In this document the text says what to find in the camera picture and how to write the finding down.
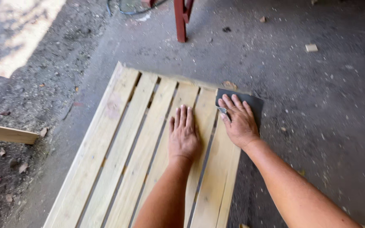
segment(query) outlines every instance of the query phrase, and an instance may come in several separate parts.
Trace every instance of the chair leg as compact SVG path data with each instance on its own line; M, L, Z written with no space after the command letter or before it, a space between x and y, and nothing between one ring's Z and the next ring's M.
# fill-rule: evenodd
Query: chair leg
M187 40L187 33L185 31L184 21L184 0L174 0L174 11L176 15L177 40L185 43Z

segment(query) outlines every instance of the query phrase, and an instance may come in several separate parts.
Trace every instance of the concrete floor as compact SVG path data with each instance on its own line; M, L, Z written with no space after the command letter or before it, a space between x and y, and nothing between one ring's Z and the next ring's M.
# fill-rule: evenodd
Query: concrete floor
M171 1L146 15L115 13L108 20L75 96L84 105L73 106L58 124L44 173L26 193L28 206L20 219L13 213L7 227L43 225L118 61L210 83L230 80L261 97L261 137L365 224L365 1L312 6L307 0L204 0L194 3L190 21L189 41L182 44L176 42ZM230 33L222 31L227 26ZM309 43L319 51L307 53ZM240 223L286 227L245 154L228 227Z

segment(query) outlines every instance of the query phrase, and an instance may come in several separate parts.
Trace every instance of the wooden slat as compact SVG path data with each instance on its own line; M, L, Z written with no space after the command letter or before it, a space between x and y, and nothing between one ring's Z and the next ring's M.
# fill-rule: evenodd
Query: wooden slat
M238 149L229 139L222 119L219 118L209 153L200 192L198 194L191 228L216 227L224 195L229 195L231 184L227 179L234 167L231 164Z
M232 160L228 168L226 177L225 191L223 192L221 208L219 210L218 223L216 228L226 228L229 217L230 203L232 202L234 183L236 181L237 167L239 165L241 149L234 147L232 151Z
M138 76L117 64L44 228L77 224Z
M168 120L170 117L175 116L176 108L180 107L182 104L185 104L186 106L194 106L195 98L198 93L198 86L180 83L178 86L178 90L176 93L176 96L173 100L173 104L170 109L170 114L168 117ZM164 132L161 136L159 147L157 148L157 152L155 154L155 158L153 160L152 166L150 168L149 175L146 179L146 184L143 189L142 196L140 198L136 215L139 213L143 203L145 202L147 196L150 194L151 190L153 189L155 183L157 180L161 177L163 174L165 168L168 164L168 129L169 129L169 123L167 121L167 124L165 125Z
M34 144L38 134L0 126L0 141Z
M128 227L176 85L175 80L161 79L105 227Z
M157 79L157 75L151 73L141 76L108 158L105 160L104 168L82 219L81 228L101 227Z
M198 126L201 136L202 153L200 157L195 160L188 176L187 189L185 192L184 227L187 227L188 220L191 215L192 204L194 203L195 195L197 193L198 182L200 180L201 171L204 164L206 149L208 148L210 135L215 122L217 111L215 106L215 95L215 89L206 89L202 87L200 94L198 95L197 103L195 104L195 123Z

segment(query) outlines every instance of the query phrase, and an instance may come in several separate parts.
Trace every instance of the forearm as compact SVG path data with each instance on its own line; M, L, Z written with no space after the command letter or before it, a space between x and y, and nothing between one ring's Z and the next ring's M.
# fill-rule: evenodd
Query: forearm
M182 228L185 188L191 162L185 158L170 161L147 197L134 228Z
M271 151L262 140L243 149L260 170L267 189L290 228L361 228L330 199Z

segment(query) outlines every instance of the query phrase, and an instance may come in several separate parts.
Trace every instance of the sandpaper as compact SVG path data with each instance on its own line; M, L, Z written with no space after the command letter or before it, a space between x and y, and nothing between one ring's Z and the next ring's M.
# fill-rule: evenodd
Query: sandpaper
M254 120L257 125L257 129L260 132L261 113L263 111L264 100L262 100L258 97L255 97L255 96L251 96L249 94L243 94L243 93L239 93L236 91L230 91L230 90L219 88L217 95L216 95L215 105L216 105L216 107L218 107L219 111L221 111L222 113L225 113L225 114L227 114L226 109L220 107L218 104L219 98L222 98L222 96L224 94L228 95L229 97L232 97L233 94L236 94L241 102L246 101L250 105L251 111L253 112L253 115L254 115Z

